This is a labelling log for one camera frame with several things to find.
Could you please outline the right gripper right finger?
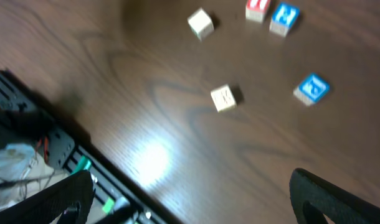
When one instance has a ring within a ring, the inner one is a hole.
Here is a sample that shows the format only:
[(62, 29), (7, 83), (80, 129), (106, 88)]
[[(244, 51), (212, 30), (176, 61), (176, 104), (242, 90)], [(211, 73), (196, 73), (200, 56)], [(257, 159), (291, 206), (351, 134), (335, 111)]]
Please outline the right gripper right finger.
[(380, 208), (302, 168), (291, 175), (290, 200), (298, 223), (380, 223)]

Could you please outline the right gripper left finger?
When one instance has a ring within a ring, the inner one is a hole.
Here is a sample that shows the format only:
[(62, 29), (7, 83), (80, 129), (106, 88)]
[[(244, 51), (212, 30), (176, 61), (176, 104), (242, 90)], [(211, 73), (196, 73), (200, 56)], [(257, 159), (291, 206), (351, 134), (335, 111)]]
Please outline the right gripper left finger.
[(0, 223), (51, 223), (67, 208), (75, 207), (74, 223), (86, 223), (93, 203), (93, 181), (81, 170), (0, 212)]

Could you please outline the blue number 2 block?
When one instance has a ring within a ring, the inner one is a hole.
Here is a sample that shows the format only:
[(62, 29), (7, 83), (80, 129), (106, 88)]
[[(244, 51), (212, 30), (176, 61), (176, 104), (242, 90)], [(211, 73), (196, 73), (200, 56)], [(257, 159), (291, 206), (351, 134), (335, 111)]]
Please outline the blue number 2 block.
[(269, 31), (286, 37), (300, 15), (300, 9), (291, 4), (281, 2), (274, 10)]

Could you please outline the red letter I block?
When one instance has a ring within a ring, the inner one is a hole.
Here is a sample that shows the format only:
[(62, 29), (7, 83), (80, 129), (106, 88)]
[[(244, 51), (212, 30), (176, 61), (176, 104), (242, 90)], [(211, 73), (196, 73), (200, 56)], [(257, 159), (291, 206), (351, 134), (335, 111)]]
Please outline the red letter I block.
[(270, 7), (271, 0), (248, 0), (245, 5), (245, 18), (262, 23)]

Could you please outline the white block green side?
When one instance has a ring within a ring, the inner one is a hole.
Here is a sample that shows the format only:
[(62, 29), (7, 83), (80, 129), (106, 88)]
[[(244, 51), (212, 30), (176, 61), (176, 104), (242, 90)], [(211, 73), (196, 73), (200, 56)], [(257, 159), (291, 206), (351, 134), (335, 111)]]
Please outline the white block green side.
[(214, 32), (214, 24), (211, 17), (201, 7), (188, 17), (188, 24), (200, 41)]

